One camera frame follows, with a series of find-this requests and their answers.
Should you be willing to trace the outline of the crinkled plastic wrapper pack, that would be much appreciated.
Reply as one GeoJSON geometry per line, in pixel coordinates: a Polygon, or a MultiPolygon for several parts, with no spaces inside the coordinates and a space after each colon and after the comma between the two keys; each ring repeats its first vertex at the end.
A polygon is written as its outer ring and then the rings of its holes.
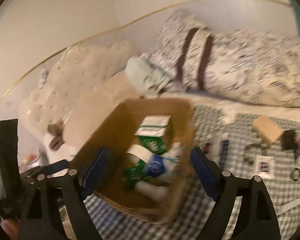
{"type": "Polygon", "coordinates": [[[209,160],[214,161],[223,170],[229,150],[228,133],[208,135],[204,144],[203,153],[209,160]]]}

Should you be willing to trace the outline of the green snack bag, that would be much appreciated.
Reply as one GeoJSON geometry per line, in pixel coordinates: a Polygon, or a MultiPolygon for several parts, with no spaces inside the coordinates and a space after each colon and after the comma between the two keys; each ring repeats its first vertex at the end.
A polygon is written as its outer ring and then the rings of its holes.
{"type": "Polygon", "coordinates": [[[133,190],[137,182],[152,179],[151,176],[143,171],[145,166],[146,163],[140,160],[135,166],[122,170],[122,181],[125,189],[133,190]]]}

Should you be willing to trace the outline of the white plush toy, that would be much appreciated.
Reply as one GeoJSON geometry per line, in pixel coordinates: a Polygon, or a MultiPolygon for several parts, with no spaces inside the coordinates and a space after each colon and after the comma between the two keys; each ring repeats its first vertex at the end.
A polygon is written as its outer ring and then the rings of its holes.
{"type": "MultiPolygon", "coordinates": [[[[168,152],[162,155],[152,154],[143,169],[145,174],[161,182],[170,184],[180,165],[182,151],[182,143],[174,142],[168,152]]],[[[146,181],[138,181],[134,189],[157,203],[162,202],[168,193],[167,186],[155,186],[146,181]]]]}

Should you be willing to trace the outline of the white sachet dark label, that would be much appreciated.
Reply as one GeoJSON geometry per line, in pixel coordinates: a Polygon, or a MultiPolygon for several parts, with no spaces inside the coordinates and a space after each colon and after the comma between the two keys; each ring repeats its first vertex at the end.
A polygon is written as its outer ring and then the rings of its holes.
{"type": "Polygon", "coordinates": [[[257,155],[254,161],[254,175],[262,179],[275,178],[275,158],[266,155],[257,155]]]}

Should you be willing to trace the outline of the white tissue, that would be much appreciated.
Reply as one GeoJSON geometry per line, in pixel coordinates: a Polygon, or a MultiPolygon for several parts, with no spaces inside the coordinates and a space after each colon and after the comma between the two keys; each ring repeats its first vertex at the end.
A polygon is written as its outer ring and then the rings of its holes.
{"type": "Polygon", "coordinates": [[[220,117],[220,121],[224,126],[226,126],[226,125],[234,123],[236,120],[236,116],[237,116],[237,114],[230,114],[230,115],[224,114],[220,117]]]}

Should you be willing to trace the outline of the green white medicine box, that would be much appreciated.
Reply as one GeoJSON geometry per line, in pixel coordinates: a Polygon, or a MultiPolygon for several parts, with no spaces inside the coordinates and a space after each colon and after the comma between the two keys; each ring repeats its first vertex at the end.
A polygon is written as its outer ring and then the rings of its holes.
{"type": "Polygon", "coordinates": [[[134,134],[142,146],[157,155],[162,155],[171,148],[174,137],[170,115],[146,116],[134,134]]]}

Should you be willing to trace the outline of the brown kraft paper box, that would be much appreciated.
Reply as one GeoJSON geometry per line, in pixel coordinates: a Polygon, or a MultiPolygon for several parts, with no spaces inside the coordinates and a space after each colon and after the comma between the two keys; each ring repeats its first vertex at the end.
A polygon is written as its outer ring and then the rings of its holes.
{"type": "Polygon", "coordinates": [[[281,127],[266,116],[258,117],[251,123],[251,126],[268,147],[275,144],[284,132],[281,127]]]}

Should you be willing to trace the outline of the white foam strip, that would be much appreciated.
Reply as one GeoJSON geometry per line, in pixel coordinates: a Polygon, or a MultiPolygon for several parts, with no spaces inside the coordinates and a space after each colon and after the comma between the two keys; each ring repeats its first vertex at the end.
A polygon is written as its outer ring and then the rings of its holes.
{"type": "Polygon", "coordinates": [[[285,213],[297,206],[300,206],[300,197],[280,206],[280,214],[285,213]]]}

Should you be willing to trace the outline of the white tape roll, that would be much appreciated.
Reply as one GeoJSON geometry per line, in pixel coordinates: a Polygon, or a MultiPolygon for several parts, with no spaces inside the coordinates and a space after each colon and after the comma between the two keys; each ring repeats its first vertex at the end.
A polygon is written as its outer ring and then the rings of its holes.
{"type": "Polygon", "coordinates": [[[130,146],[127,150],[127,154],[128,160],[133,164],[137,164],[140,160],[147,163],[153,155],[150,150],[137,144],[130,146]]]}

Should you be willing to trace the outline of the beige pillow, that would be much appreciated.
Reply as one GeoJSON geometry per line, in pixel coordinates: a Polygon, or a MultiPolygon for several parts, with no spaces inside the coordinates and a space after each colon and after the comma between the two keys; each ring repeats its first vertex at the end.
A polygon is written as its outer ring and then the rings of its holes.
{"type": "Polygon", "coordinates": [[[141,93],[130,84],[124,72],[115,74],[79,99],[65,124],[65,143],[79,150],[118,104],[140,96],[141,93]]]}

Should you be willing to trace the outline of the cardboard box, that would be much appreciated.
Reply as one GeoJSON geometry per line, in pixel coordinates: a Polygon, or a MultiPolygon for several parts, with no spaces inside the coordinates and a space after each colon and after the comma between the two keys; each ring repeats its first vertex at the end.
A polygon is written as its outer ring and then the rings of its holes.
{"type": "Polygon", "coordinates": [[[120,103],[70,164],[79,184],[118,210],[168,223],[190,181],[193,107],[185,99],[120,103]]]}

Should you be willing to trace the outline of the checkered bed sheet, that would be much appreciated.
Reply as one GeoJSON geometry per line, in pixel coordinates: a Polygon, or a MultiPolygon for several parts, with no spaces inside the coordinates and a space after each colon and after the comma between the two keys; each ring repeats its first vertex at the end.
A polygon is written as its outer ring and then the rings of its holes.
{"type": "MultiPolygon", "coordinates": [[[[243,156],[247,144],[260,142],[250,125],[258,116],[239,113],[232,124],[223,127],[218,120],[221,114],[216,108],[196,105],[194,141],[202,146],[208,132],[228,133],[230,145],[224,167],[237,177],[251,178],[253,167],[244,162],[243,156]]],[[[291,176],[295,167],[292,151],[283,152],[277,142],[267,154],[275,159],[275,174],[273,179],[266,179],[264,183],[278,211],[281,205],[300,197],[300,179],[294,181],[291,176]]],[[[205,195],[196,176],[190,178],[186,189],[176,218],[168,224],[152,224],[125,215],[94,196],[87,198],[85,207],[103,239],[196,239],[214,202],[205,195]]]]}

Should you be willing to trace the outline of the mint green towel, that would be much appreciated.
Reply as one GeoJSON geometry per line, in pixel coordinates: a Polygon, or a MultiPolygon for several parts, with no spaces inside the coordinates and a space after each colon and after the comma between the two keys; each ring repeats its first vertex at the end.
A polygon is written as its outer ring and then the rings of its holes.
{"type": "Polygon", "coordinates": [[[144,58],[131,57],[125,68],[129,83],[141,95],[159,95],[169,83],[170,78],[159,68],[151,66],[144,58]]]}

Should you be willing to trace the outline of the floral duvet roll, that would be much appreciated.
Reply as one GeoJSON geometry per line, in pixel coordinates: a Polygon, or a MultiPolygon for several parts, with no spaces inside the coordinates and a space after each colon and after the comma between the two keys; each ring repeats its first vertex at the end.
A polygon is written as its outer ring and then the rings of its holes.
{"type": "Polygon", "coordinates": [[[143,54],[170,90],[202,91],[252,105],[300,107],[300,38],[253,29],[215,32],[174,11],[143,54]]]}

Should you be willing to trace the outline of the tufted cream headboard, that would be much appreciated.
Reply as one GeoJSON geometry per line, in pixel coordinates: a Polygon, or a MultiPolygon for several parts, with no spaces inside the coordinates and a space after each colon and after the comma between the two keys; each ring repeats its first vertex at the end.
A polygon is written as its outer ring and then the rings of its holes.
{"type": "Polygon", "coordinates": [[[123,70],[140,51],[130,41],[110,47],[70,46],[49,70],[42,88],[23,100],[19,118],[37,139],[43,140],[47,126],[66,117],[78,100],[123,70]]]}

